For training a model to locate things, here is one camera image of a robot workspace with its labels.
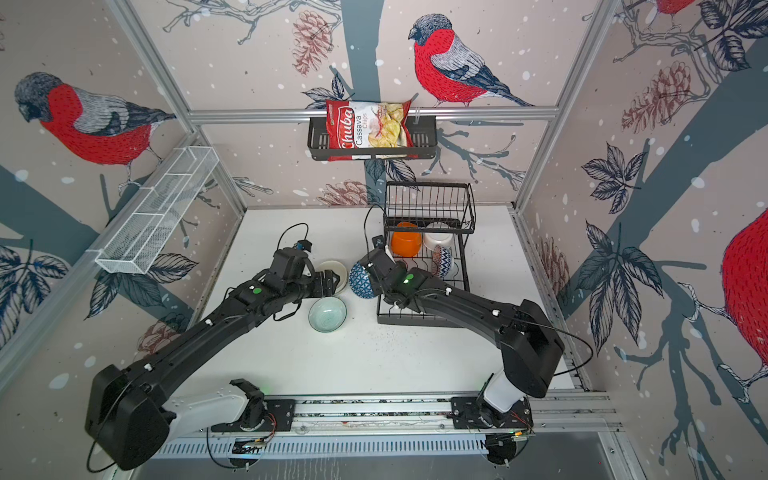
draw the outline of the bird head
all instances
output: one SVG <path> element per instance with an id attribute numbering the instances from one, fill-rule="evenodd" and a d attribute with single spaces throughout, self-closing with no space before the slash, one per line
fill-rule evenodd
<path id="1" fill-rule="evenodd" d="M 29 122 L 36 118 L 40 121 L 52 121 L 51 109 L 48 107 L 48 94 L 61 85 L 58 77 L 42 71 L 27 75 L 16 85 L 14 97 L 18 111 Z"/>
<path id="2" fill-rule="evenodd" d="M 429 40 L 430 35 L 443 28 L 448 30 L 453 28 L 448 17 L 439 13 L 430 13 L 416 20 L 413 28 L 411 28 L 411 32 L 408 34 L 408 39 L 415 40 L 420 47 L 423 47 L 427 40 Z"/>

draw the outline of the black dish rack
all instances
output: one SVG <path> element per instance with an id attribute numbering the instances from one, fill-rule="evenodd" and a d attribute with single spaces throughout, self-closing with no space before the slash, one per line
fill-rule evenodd
<path id="1" fill-rule="evenodd" d="M 475 197 L 472 185 L 389 181 L 386 184 L 384 211 L 384 236 L 387 245 L 391 244 L 394 232 L 453 234 L 450 250 L 455 266 L 443 280 L 452 287 L 469 291 L 465 247 L 469 234 L 475 232 Z M 416 228 L 398 227 L 401 222 L 413 223 Z M 427 227 L 435 222 L 442 222 L 448 228 Z M 415 257 L 399 257 L 394 253 L 392 255 L 395 261 L 404 261 L 408 268 L 418 267 L 428 272 L 432 270 L 432 252 L 423 243 Z M 401 310 L 397 306 L 383 303 L 381 296 L 376 303 L 376 318 L 378 323 L 386 325 L 456 327 L 453 322 L 439 316 L 417 313 L 410 309 Z"/>
<path id="2" fill-rule="evenodd" d="M 406 127 L 411 134 L 413 147 L 395 148 L 328 148 L 330 137 L 326 129 L 325 117 L 310 118 L 310 133 L 306 139 L 306 146 L 310 149 L 312 159 L 317 161 L 328 160 L 330 157 L 348 157 L 350 155 L 365 156 L 355 160 L 367 160 L 377 158 L 377 155 L 386 155 L 386 158 L 431 159 L 437 155 L 437 123 L 434 116 L 422 115 L 420 117 L 406 117 Z"/>

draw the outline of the chip bag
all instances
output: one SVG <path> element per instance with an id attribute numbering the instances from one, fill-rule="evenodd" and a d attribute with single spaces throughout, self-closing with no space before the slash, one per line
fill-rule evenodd
<path id="1" fill-rule="evenodd" d="M 411 101 L 402 104 L 375 103 L 371 101 L 326 102 L 326 129 L 328 148 L 394 148 L 413 147 L 413 140 L 406 128 L 406 117 Z M 376 155 L 376 158 L 397 158 L 405 155 Z M 370 155 L 331 157 L 329 161 L 359 160 Z"/>

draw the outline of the orange cup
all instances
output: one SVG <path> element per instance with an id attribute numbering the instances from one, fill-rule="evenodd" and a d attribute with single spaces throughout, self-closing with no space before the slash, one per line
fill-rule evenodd
<path id="1" fill-rule="evenodd" d="M 416 228 L 410 222 L 397 224 L 401 228 Z M 422 235 L 419 232 L 394 232 L 392 234 L 392 253 L 400 257 L 415 257 L 422 249 Z"/>

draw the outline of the green bowl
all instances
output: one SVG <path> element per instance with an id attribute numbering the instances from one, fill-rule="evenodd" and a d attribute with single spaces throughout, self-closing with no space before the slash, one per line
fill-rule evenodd
<path id="1" fill-rule="evenodd" d="M 321 333 L 339 328 L 346 318 L 346 305 L 334 296 L 317 300 L 310 308 L 310 325 Z"/>

